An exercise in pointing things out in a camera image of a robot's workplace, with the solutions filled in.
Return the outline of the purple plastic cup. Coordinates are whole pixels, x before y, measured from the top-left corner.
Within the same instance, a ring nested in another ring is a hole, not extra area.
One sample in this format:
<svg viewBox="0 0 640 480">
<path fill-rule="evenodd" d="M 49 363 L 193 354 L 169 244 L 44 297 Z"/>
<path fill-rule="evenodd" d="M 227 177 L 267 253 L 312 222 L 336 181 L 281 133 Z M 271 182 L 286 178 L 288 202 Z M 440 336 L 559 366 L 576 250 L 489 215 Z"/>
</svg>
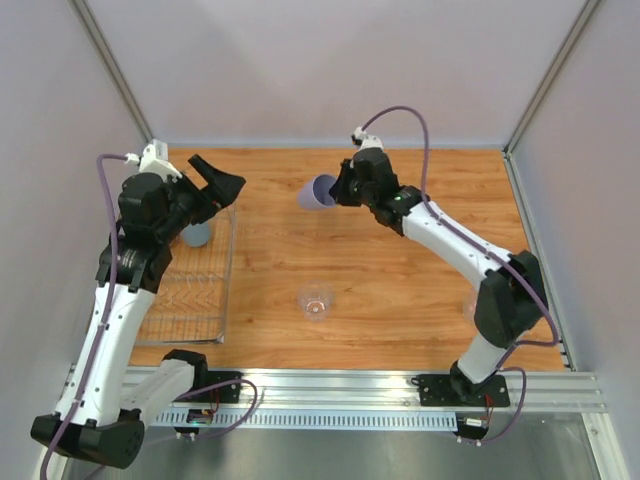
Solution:
<svg viewBox="0 0 640 480">
<path fill-rule="evenodd" d="M 307 182 L 297 195 L 297 204 L 305 210 L 323 210 L 336 205 L 329 191 L 336 178 L 329 174 L 320 174 Z"/>
</svg>

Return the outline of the blue plastic cup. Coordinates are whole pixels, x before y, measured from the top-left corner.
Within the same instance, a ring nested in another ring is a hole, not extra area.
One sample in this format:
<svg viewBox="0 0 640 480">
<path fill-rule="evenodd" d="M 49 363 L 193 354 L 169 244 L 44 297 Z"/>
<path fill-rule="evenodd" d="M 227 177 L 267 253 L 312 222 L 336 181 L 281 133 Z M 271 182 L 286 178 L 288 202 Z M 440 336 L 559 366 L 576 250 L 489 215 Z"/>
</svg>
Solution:
<svg viewBox="0 0 640 480">
<path fill-rule="evenodd" d="M 188 225 L 180 234 L 181 240 L 190 248 L 204 247 L 211 239 L 208 222 Z"/>
</svg>

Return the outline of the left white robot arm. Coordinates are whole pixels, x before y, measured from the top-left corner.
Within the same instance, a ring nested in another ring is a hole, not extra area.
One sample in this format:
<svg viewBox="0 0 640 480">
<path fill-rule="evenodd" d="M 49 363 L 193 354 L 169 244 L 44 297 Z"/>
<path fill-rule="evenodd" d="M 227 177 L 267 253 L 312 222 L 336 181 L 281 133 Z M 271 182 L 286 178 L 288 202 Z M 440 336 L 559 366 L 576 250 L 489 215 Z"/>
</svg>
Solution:
<svg viewBox="0 0 640 480">
<path fill-rule="evenodd" d="M 125 156 L 136 174 L 117 197 L 104 193 L 109 241 L 99 257 L 92 318 L 73 375 L 53 413 L 33 421 L 30 436 L 45 446 L 40 476 L 55 454 L 128 468 L 150 423 L 171 403 L 220 400 L 234 378 L 213 383 L 205 355 L 170 351 L 129 394 L 122 385 L 138 330 L 172 261 L 171 245 L 190 225 L 212 219 L 238 198 L 246 181 L 199 155 L 189 164 L 204 180 L 198 187 L 163 159 Z"/>
</svg>

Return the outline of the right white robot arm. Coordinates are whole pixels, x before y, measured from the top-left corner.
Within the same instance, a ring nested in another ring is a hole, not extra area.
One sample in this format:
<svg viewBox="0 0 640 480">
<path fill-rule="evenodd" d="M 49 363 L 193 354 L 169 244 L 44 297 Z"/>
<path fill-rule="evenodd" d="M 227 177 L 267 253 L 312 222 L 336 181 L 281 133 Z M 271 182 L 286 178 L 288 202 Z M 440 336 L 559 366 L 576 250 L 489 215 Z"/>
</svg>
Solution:
<svg viewBox="0 0 640 480">
<path fill-rule="evenodd" d="M 475 404 L 526 334 L 548 313 L 538 259 L 513 254 L 453 221 L 420 189 L 400 184 L 388 155 L 366 148 L 345 159 L 330 188 L 340 206 L 365 206 L 376 221 L 427 248 L 460 273 L 477 293 L 477 334 L 451 366 L 456 401 Z"/>
</svg>

